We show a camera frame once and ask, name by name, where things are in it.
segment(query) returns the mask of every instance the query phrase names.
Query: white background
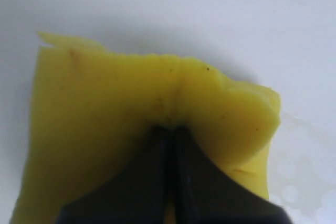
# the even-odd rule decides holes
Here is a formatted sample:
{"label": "white background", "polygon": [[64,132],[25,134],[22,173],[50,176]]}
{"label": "white background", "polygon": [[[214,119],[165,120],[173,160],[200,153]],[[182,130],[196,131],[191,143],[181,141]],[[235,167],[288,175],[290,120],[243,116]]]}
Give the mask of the white background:
{"label": "white background", "polygon": [[336,0],[0,0],[0,223],[27,150],[38,30],[194,56],[272,87],[283,111],[271,200],[296,223],[336,223]]}

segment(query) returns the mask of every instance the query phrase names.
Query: sponge edge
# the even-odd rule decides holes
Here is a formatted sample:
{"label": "sponge edge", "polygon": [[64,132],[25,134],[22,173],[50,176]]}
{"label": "sponge edge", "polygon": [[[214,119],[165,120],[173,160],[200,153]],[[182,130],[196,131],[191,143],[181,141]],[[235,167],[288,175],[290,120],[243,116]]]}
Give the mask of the sponge edge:
{"label": "sponge edge", "polygon": [[95,41],[39,33],[30,146],[11,223],[53,223],[62,206],[118,173],[148,130],[187,126],[206,155],[267,198],[279,95],[194,58],[124,55]]}

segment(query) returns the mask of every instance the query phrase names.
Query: yellow foam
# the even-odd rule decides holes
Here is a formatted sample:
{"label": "yellow foam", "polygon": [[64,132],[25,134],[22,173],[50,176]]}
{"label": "yellow foam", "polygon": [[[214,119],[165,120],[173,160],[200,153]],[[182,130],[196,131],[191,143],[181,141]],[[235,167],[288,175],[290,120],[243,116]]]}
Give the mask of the yellow foam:
{"label": "yellow foam", "polygon": [[30,146],[12,224],[54,223],[59,210],[103,184],[156,125],[187,126],[207,156],[267,198],[269,141],[279,95],[237,82],[195,58],[124,55],[97,42],[40,33]]}

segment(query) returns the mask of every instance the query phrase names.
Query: yellow sponge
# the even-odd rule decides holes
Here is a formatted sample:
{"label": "yellow sponge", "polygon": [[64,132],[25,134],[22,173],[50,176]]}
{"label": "yellow sponge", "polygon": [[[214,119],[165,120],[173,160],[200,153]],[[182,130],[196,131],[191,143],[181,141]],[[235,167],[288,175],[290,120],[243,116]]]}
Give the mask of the yellow sponge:
{"label": "yellow sponge", "polygon": [[124,55],[40,33],[30,146],[12,224],[54,223],[62,206],[118,173],[154,126],[187,126],[229,176],[267,198],[279,95],[195,58]]}

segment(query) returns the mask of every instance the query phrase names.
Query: sponge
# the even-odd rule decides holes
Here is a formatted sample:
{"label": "sponge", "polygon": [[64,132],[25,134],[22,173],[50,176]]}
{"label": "sponge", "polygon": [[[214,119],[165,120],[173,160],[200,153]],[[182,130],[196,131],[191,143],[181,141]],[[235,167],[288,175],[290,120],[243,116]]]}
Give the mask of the sponge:
{"label": "sponge", "polygon": [[12,224],[54,223],[62,206],[110,180],[155,126],[186,126],[225,173],[267,198],[280,98],[195,58],[125,55],[39,33],[29,152]]}

